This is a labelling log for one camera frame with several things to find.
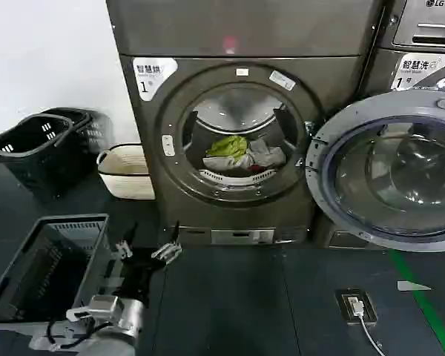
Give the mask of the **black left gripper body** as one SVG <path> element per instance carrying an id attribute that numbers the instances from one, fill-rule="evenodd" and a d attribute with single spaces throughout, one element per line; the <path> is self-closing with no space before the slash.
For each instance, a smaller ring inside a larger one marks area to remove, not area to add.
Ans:
<path id="1" fill-rule="evenodd" d="M 151 278 L 164 268 L 164 262 L 152 257 L 152 252 L 134 252 L 122 260 L 122 267 L 123 281 L 117 288 L 117 296 L 138 300 L 148 307 Z"/>

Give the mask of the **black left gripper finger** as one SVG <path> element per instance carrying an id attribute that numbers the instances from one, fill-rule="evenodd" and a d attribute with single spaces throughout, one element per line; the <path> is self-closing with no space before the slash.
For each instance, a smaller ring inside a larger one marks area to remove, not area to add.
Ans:
<path id="1" fill-rule="evenodd" d="M 170 241 L 151 254 L 152 260 L 158 260 L 164 264 L 172 263 L 182 253 L 179 242 L 179 221 L 174 226 Z"/>
<path id="2" fill-rule="evenodd" d="M 123 234 L 123 237 L 115 244 L 120 260 L 126 260 L 133 256 L 131 246 L 135 238 L 137 227 L 138 223 L 135 222 L 132 227 Z"/>

